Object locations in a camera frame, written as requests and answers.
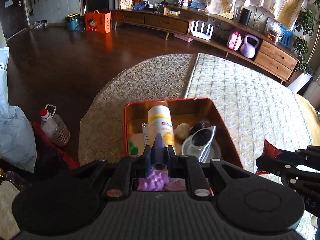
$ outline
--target wooden drawer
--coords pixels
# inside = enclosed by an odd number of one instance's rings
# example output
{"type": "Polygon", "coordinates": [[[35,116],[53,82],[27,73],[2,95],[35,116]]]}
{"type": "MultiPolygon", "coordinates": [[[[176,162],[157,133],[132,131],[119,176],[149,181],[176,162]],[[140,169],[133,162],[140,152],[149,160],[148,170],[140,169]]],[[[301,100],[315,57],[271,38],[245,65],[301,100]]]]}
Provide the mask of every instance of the wooden drawer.
{"type": "Polygon", "coordinates": [[[146,14],[144,16],[144,24],[184,34],[188,34],[189,30],[188,22],[184,22],[167,16],[146,14]]]}
{"type": "Polygon", "coordinates": [[[143,24],[143,19],[143,13],[130,11],[111,11],[112,21],[143,24]]]}
{"type": "Polygon", "coordinates": [[[285,65],[287,68],[294,70],[294,67],[297,64],[297,60],[289,56],[284,51],[278,49],[276,46],[273,46],[267,41],[262,41],[260,52],[268,55],[269,57],[275,59],[277,62],[285,65]]]}
{"type": "Polygon", "coordinates": [[[266,54],[263,54],[260,51],[258,51],[254,62],[270,70],[271,72],[276,74],[276,76],[279,76],[285,81],[288,80],[292,73],[292,70],[275,61],[273,58],[267,56],[266,54]]]}

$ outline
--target wooden tv cabinet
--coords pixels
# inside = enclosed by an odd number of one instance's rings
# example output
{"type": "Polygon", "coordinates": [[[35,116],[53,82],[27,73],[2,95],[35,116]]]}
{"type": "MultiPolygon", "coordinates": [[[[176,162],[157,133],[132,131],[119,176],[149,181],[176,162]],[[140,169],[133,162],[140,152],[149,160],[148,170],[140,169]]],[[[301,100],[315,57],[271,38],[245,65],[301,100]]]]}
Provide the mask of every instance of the wooden tv cabinet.
{"type": "Polygon", "coordinates": [[[126,10],[111,10],[111,20],[115,22],[114,29],[116,29],[117,22],[124,22],[134,25],[140,25],[148,28],[163,30],[166,32],[165,39],[168,38],[170,33],[183,34],[186,37],[192,38],[196,41],[208,44],[217,49],[223,50],[225,56],[233,54],[242,60],[253,64],[264,71],[276,76],[283,81],[288,82],[299,65],[298,59],[293,52],[287,47],[276,44],[268,39],[263,33],[244,26],[237,21],[233,21],[216,14],[210,14],[190,7],[177,7],[169,6],[172,9],[179,10],[180,15],[177,17],[164,16],[160,14],[154,14],[152,10],[144,9],[142,11],[135,11],[133,9],[126,10]],[[221,38],[211,38],[210,40],[204,40],[192,36],[190,33],[191,22],[193,20],[200,20],[208,22],[209,18],[213,18],[214,21],[225,22],[232,27],[236,28],[244,37],[245,34],[250,33],[260,40],[260,45],[256,49],[254,58],[247,58],[240,53],[240,49],[234,51],[227,47],[227,41],[221,38]]]}

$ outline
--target metal tray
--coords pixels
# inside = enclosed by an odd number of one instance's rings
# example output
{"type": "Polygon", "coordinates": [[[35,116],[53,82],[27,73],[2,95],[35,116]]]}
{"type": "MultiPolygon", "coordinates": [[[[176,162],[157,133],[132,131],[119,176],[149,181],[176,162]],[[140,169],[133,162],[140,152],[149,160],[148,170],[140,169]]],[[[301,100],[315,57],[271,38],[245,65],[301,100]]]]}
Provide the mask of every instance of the metal tray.
{"type": "MultiPolygon", "coordinates": [[[[129,141],[132,141],[138,147],[138,155],[142,155],[144,149],[142,124],[148,122],[149,109],[158,105],[167,106],[170,109],[174,130],[180,123],[185,122],[193,127],[196,122],[203,119],[207,119],[212,125],[216,125],[215,139],[221,149],[222,159],[242,168],[228,130],[214,103],[209,98],[171,99],[127,104],[124,108],[124,148],[127,156],[129,155],[129,141]]],[[[181,154],[182,143],[182,140],[175,137],[177,155],[181,154]]]]}

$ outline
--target white bag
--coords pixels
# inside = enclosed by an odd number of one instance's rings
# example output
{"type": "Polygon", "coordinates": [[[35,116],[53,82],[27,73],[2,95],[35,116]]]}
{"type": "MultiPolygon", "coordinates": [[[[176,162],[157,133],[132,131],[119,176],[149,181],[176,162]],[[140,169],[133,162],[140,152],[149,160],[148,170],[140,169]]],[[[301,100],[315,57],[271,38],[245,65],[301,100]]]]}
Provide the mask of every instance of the white bag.
{"type": "Polygon", "coordinates": [[[9,106],[7,64],[9,48],[0,48],[0,158],[34,173],[36,143],[32,126],[18,106],[9,106]]]}

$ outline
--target quilted mattress cover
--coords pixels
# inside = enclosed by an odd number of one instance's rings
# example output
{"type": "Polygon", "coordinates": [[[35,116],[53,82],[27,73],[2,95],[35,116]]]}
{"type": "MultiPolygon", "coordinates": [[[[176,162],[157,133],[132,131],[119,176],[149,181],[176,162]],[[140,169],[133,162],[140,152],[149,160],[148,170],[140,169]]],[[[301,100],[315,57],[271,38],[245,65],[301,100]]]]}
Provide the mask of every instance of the quilted mattress cover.
{"type": "MultiPolygon", "coordinates": [[[[311,134],[293,92],[280,83],[237,63],[198,54],[185,98],[208,97],[218,109],[244,169],[255,172],[264,139],[279,149],[295,151],[312,144],[311,134]]],[[[280,182],[269,174],[268,179],[280,182]]],[[[297,228],[305,239],[315,229],[306,212],[297,228]]]]}

